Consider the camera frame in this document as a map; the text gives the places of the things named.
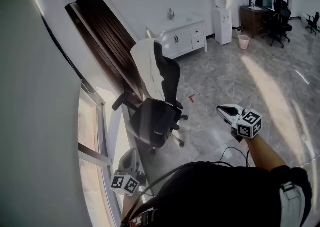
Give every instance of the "black shirt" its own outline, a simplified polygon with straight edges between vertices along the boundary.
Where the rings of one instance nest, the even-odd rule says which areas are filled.
[[[304,169],[281,166],[267,171],[201,164],[179,170],[131,218],[149,211],[143,223],[131,226],[280,226],[280,188],[288,182],[303,190],[303,224],[312,199]]]

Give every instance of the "gray tile floor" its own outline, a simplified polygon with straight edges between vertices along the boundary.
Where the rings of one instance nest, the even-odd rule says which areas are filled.
[[[238,47],[237,39],[224,46],[209,39],[207,53],[200,49],[176,59],[181,67],[177,97],[189,116],[179,122],[176,134],[185,147],[170,139],[156,155],[141,149],[151,182],[190,161],[219,161],[229,146],[246,154],[245,142],[233,139],[216,112],[218,105],[239,104],[263,114],[260,135],[288,166],[307,170],[313,202],[304,226],[320,221],[320,35],[309,34],[300,20],[290,24],[291,42],[286,41],[284,49],[277,42],[270,47],[270,38],[252,39],[247,50]],[[246,164],[232,149],[223,160],[233,166]]]

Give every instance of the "cabinet door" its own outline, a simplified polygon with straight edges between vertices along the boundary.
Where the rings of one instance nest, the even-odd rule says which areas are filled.
[[[170,59],[178,57],[178,43],[175,37],[176,35],[174,33],[171,33],[164,34],[164,36],[157,38],[160,41],[160,44],[162,45],[162,54],[164,57],[168,57]]]
[[[179,54],[182,54],[192,49],[192,41],[189,30],[176,32],[175,35],[178,41]]]

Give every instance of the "red tape mark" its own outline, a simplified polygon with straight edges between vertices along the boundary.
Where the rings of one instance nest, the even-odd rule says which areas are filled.
[[[192,99],[192,97],[194,97],[194,96],[195,96],[195,94],[189,96],[189,99],[190,99],[190,101],[191,101],[192,103],[195,102],[195,101]]]

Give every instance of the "black office chair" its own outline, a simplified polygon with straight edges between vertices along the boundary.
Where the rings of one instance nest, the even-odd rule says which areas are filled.
[[[317,36],[317,32],[320,33],[320,30],[318,30],[318,21],[320,18],[319,13],[316,12],[315,17],[312,16],[313,21],[311,21],[311,16],[310,15],[308,15],[308,16],[309,16],[309,20],[306,20],[306,21],[308,22],[309,25],[307,27],[305,27],[305,29],[306,30],[310,29],[311,34],[314,33]]]
[[[179,142],[180,147],[185,143],[172,134],[173,130],[179,130],[178,121],[187,120],[187,115],[182,115],[183,106],[177,101],[177,90],[180,80],[180,66],[172,59],[162,54],[162,45],[154,42],[154,55],[160,75],[163,77],[162,89],[165,101],[155,100],[149,96],[145,85],[143,91],[148,97],[140,107],[130,102],[132,94],[123,93],[113,104],[116,111],[122,104],[134,110],[134,114],[127,123],[127,129],[140,141],[154,148],[161,148],[169,137]]]
[[[282,43],[282,37],[285,37],[290,43],[290,39],[287,36],[287,32],[291,32],[293,27],[289,24],[291,17],[291,11],[288,8],[287,2],[283,0],[274,0],[273,2],[274,14],[271,18],[265,22],[266,29],[269,31],[267,36],[272,37],[272,43],[270,47],[274,45],[275,41],[278,41],[282,47],[285,45]]]

